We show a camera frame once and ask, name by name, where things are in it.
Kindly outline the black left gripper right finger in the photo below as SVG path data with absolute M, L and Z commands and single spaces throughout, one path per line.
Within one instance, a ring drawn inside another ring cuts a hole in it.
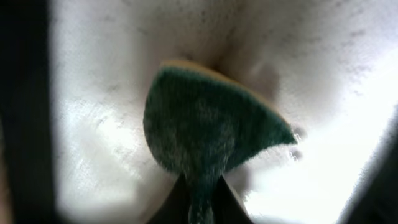
M 216 224 L 253 224 L 221 176 L 213 193 L 213 214 Z

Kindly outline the green yellow sponge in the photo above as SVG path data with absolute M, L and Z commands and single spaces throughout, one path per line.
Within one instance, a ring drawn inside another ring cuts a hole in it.
M 223 174 L 261 151 L 297 142 L 259 95 L 202 65 L 161 64 L 147 94 L 144 135 L 156 162 L 188 187 L 189 223 L 214 223 L 211 198 Z

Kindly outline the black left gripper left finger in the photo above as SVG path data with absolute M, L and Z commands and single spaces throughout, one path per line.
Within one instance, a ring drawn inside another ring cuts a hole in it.
M 179 175 L 169 196 L 147 224 L 188 224 L 190 193 L 184 175 Z

